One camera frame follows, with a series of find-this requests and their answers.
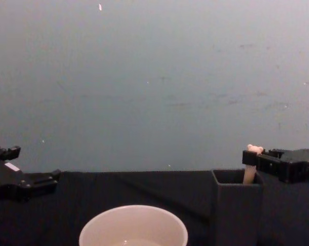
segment black cup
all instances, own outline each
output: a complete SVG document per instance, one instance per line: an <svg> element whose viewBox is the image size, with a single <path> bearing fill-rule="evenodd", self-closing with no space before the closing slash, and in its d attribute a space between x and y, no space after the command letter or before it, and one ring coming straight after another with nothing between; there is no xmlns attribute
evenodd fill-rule
<svg viewBox="0 0 309 246"><path fill-rule="evenodd" d="M255 246L261 216L263 180L243 184L244 169L212 170L210 246Z"/></svg>

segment bowl rim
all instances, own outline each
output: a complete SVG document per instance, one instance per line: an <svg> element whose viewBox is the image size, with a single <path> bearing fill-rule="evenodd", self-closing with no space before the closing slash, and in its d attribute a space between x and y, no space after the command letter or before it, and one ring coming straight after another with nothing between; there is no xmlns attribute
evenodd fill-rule
<svg viewBox="0 0 309 246"><path fill-rule="evenodd" d="M115 212L117 210L123 210L123 209L129 209L129 208L146 208L146 209L151 209L151 210L156 210L156 211L160 211L162 213L165 213L169 216L171 216L174 220L177 221L177 223L180 225L181 229L183 230L183 243L181 246L186 246L187 245L187 242L188 242L188 232L187 232L187 229L186 229L186 226L185 224L183 223L183 221L178 218L175 214L169 212L168 210L165 210L165 209L161 209L161 208L158 208L158 207L154 207L154 206L148 206L148 205L126 205L126 206L121 206L121 207L116 207L116 208L112 208L112 209L109 209L109 210L106 210L98 215L96 215L94 218L92 218L90 221L87 222L87 224L83 227L81 233L80 233L80 236L79 236L79 246L81 246L81 241L84 237L84 234L86 232L86 230L88 229L88 227L95 221L97 220L98 218L106 215L106 214L109 214L109 213L112 213L112 212Z"/></svg>

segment wall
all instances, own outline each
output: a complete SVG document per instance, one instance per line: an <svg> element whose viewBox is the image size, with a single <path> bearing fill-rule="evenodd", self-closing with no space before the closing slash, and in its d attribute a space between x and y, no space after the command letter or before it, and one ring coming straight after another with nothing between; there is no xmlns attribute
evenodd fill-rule
<svg viewBox="0 0 309 246"><path fill-rule="evenodd" d="M0 0L24 171L238 168L250 143L309 148L309 0Z"/></svg>

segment water in bowl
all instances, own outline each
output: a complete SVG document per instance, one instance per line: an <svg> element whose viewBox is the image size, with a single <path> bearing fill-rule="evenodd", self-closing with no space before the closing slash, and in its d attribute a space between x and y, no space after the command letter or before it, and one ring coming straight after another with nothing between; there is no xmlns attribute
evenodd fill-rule
<svg viewBox="0 0 309 246"><path fill-rule="evenodd" d="M116 243L111 246L161 246L161 245L144 239L131 239L131 240L125 240L120 243Z"/></svg>

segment black table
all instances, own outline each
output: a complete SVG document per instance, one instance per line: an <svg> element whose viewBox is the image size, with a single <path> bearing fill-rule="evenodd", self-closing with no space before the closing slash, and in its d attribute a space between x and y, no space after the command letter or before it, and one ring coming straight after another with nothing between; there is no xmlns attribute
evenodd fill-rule
<svg viewBox="0 0 309 246"><path fill-rule="evenodd" d="M260 174L265 190L258 245L309 245L309 184ZM55 194L0 202L0 245L77 246L83 226L97 214L146 204L176 214L188 229L188 246L209 246L210 184L209 171L63 172Z"/></svg>

